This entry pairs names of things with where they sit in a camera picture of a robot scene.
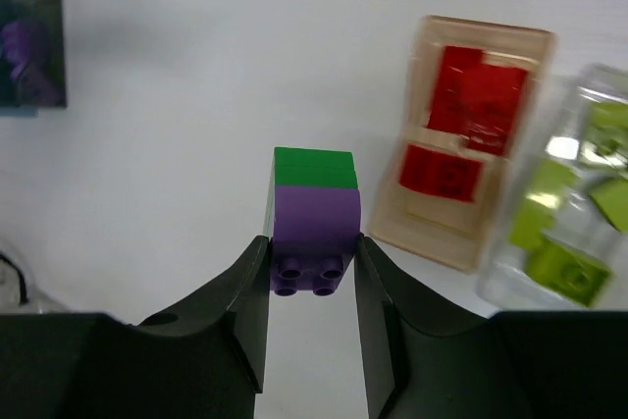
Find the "multicolour lego tower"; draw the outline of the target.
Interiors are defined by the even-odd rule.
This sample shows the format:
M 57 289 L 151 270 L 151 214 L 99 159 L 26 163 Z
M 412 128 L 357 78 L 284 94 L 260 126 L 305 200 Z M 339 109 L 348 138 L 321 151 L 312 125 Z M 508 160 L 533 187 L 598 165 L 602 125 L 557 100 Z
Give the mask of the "multicolour lego tower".
M 264 234 L 271 245 L 271 291 L 334 294 L 361 234 L 352 153 L 276 147 Z

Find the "purple rounded lego brick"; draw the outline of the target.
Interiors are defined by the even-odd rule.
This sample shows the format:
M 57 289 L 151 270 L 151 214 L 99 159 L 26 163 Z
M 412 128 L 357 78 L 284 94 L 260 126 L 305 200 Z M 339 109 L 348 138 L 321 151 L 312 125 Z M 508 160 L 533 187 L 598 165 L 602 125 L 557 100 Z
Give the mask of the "purple rounded lego brick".
M 1 29 L 3 56 L 21 104 L 58 106 L 64 93 L 46 72 L 51 60 L 49 34 L 45 24 L 35 18 L 19 18 Z

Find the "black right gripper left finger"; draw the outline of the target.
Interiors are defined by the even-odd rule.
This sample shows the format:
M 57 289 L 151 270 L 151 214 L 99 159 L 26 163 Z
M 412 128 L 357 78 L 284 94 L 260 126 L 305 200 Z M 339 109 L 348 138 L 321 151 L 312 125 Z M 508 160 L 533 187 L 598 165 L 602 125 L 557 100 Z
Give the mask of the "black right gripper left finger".
M 264 383 L 270 242 L 137 325 L 103 313 L 1 319 L 5 418 L 250 418 Z

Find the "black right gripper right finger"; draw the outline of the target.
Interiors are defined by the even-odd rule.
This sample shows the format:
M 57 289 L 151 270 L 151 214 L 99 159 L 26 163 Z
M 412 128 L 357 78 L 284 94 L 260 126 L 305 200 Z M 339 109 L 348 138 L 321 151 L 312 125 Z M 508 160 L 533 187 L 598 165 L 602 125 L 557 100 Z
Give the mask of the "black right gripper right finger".
M 354 281 L 373 418 L 623 418 L 623 311 L 485 318 L 399 269 L 367 236 Z

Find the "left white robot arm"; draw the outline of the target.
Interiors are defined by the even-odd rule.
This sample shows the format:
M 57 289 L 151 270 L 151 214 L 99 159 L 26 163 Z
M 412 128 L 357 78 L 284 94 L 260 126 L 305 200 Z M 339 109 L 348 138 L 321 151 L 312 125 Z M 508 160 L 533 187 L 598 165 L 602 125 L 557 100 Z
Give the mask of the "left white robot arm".
M 6 239 L 1 239 L 1 313 L 47 314 L 68 308 L 41 290 L 25 259 Z

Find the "lime green lego bricks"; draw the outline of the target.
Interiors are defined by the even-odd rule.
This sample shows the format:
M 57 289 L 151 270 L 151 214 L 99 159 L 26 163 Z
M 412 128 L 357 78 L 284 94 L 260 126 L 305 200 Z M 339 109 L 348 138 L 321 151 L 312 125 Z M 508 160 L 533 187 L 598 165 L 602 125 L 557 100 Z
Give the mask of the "lime green lego bricks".
M 527 251 L 536 250 L 544 239 L 543 230 L 552 223 L 554 212 L 575 179 L 571 167 L 551 159 L 542 160 L 524 190 L 508 241 Z

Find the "red rounded lego brick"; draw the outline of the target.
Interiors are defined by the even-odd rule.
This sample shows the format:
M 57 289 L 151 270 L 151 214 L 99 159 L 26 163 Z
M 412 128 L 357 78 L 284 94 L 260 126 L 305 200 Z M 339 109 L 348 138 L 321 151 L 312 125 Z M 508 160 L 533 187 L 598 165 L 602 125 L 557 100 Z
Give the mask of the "red rounded lego brick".
M 503 156 L 527 76 L 486 63 L 481 49 L 445 47 L 427 127 L 461 135 L 465 148 Z

